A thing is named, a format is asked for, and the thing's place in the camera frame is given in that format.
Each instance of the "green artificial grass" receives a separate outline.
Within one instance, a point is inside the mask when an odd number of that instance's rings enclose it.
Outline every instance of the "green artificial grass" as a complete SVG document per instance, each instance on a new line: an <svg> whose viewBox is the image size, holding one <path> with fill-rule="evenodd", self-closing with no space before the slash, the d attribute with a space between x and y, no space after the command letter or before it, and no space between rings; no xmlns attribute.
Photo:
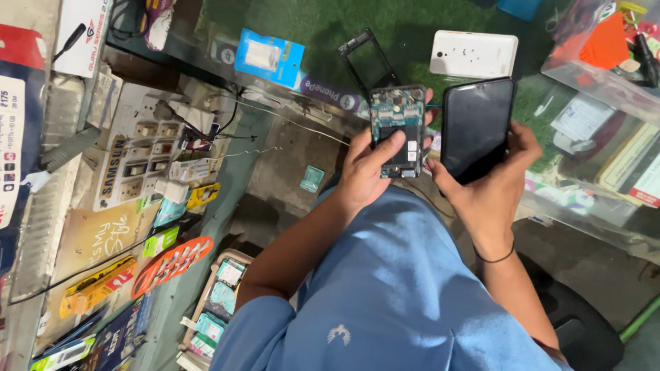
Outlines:
<svg viewBox="0 0 660 371"><path fill-rule="evenodd" d="M557 155L550 145L554 137L550 122L575 94L567 86L560 86L547 111L538 118L533 116L547 92L561 85L542 76L540 68L554 44L552 34L546 31L546 21L556 12L561 13L569 2L547 0L534 22L524 22L498 10L493 0L205 0L203 23L197 32L213 37L205 34L213 29L238 40L245 27L264 36L302 44L303 71L335 88L357 92L337 48L368 27L402 82L433 88L432 103L436 104L442 102L445 88L469 81L428 71L437 30L516 35L519 47L513 77L519 89L513 118L530 126L544 148L543 158L533 167L541 172ZM214 23L213 28L206 26L210 22ZM360 66L364 60L359 55L355 57L354 64ZM362 69L370 72L368 67ZM439 129L439 125L438 122L433 126Z"/></svg>

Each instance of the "charger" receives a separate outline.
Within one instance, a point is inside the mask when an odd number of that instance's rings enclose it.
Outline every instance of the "charger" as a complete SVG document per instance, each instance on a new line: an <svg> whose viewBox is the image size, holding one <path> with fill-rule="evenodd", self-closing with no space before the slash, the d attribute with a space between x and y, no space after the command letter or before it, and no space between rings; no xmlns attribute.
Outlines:
<svg viewBox="0 0 660 371"><path fill-rule="evenodd" d="M171 202L183 203L187 201L188 188L189 186L185 183L179 183L161 176L156 180L154 190Z"/></svg>

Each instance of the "hand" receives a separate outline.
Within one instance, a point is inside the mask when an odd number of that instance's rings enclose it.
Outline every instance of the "hand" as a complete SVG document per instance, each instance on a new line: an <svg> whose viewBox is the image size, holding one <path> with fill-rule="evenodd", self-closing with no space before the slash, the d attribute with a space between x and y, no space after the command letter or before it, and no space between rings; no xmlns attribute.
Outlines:
<svg viewBox="0 0 660 371"><path fill-rule="evenodd" d="M433 90L426 91L426 103L433 98ZM439 109L434 108L424 115L424 124L428 125L436 118ZM432 138L424 140L424 148L431 145ZM344 161L341 180L335 190L335 199L349 210L357 213L373 203L387 189L390 179L380 178L380 168L394 157L406 141L405 134L399 130L386 141L371 150L371 127L361 131L350 142L350 148Z"/></svg>
<svg viewBox="0 0 660 371"><path fill-rule="evenodd" d="M511 123L509 153L485 177L461 185L441 163L430 160L433 181L456 210L484 259L506 256L513 245L511 226L525 189L525 171L543 151L534 133L518 122Z"/></svg>

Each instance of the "phone frame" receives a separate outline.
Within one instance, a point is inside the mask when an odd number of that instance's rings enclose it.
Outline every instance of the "phone frame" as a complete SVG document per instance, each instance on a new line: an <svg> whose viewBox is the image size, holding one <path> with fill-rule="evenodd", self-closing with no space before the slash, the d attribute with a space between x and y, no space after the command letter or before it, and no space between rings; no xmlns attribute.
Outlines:
<svg viewBox="0 0 660 371"><path fill-rule="evenodd" d="M374 45L374 48L376 49L376 54L378 55L378 59L383 63L383 67L385 67L385 70L387 71L386 74L384 74L378 81L374 83L373 89L377 88L386 88L389 86L401 86L401 81L397 77L397 75L394 73L394 69L392 66L389 64L389 61L387 60L387 57L385 56L385 53L383 53L383 50L380 48L380 44L376 40L376 37L374 36L374 33L371 31L371 28L365 28L364 31L362 31L359 35L355 36L354 38L350 39L349 41L345 42L342 46L339 47L339 53L341 55L341 59L344 61L344 64L346 67L348 67L348 70L350 71L350 75L353 77L355 82L358 84L360 87L360 90L362 91L362 95L366 99L367 102L371 104L370 100L370 95L369 95L369 88L364 85L362 82L362 79L360 78L360 75L358 74L358 71L355 70L355 67L353 67L353 64L350 62L348 59L348 56L357 50L360 46L363 46L367 42L371 41Z"/></svg>
<svg viewBox="0 0 660 371"><path fill-rule="evenodd" d="M448 112L449 112L449 95L453 92L456 91L460 88L463 88L465 86L484 86L486 84L492 84L492 83L499 83L500 81L510 81L511 84L513 85L513 92L511 94L511 105L509 107L509 118L508 118L508 124L506 127L506 133L509 133L511 131L511 116L513 114L513 105L515 103L515 96L518 91L518 84L516 83L515 80L513 80L511 77L498 77L497 79L488 79L488 80L481 80L481 81L475 81L472 83L466 83L466 84L460 84L460 85L455 85L451 86L449 88L446 88L444 93L442 94L442 139L441 139L441 148L440 148L440 162L444 165L445 164L445 159L447 156L447 148L451 146L449 143L449 125L447 123L449 122L448 120ZM504 160L504 155L506 154L506 140L505 140L505 149L502 153L502 160ZM461 182L460 180L459 183L461 184L468 184L470 182L473 182L475 180L470 180L469 182Z"/></svg>

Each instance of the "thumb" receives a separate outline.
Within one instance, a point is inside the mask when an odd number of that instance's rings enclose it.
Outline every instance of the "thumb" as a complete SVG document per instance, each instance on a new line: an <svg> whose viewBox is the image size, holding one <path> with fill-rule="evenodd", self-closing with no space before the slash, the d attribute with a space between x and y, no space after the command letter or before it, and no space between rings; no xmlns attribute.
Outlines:
<svg viewBox="0 0 660 371"><path fill-rule="evenodd" d="M394 134L390 135L387 140L381 142L378 147L376 147L376 149L365 158L367 166L382 166L399 152L405 141L406 135L401 130L395 131Z"/></svg>
<svg viewBox="0 0 660 371"><path fill-rule="evenodd" d="M440 191L447 199L452 200L463 191L463 186L459 182L456 182L456 179L451 176L443 164L432 158L427 158L426 164L431 169L433 182L440 188Z"/></svg>

